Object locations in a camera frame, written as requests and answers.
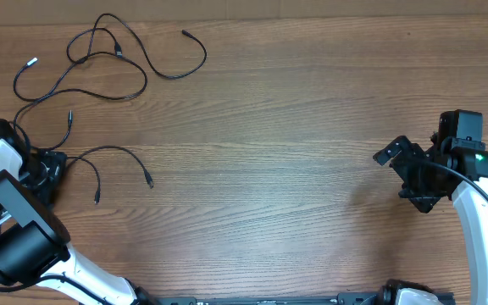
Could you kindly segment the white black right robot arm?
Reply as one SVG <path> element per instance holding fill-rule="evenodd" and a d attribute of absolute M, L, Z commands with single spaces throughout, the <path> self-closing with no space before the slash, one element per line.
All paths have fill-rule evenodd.
<path fill-rule="evenodd" d="M 429 213 L 443 198 L 460 220 L 470 273 L 470 301 L 488 304 L 488 151 L 482 141 L 483 116 L 457 109 L 441 114 L 424 150 L 399 136 L 373 159 L 402 179 L 398 195 Z"/>

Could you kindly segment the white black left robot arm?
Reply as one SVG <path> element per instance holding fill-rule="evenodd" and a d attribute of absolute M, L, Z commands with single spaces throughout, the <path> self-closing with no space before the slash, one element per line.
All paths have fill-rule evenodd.
<path fill-rule="evenodd" d="M 0 292 L 40 286 L 80 304 L 154 304 L 143 288 L 71 245 L 50 203 L 68 157 L 31 149 L 20 126 L 0 119 Z"/>

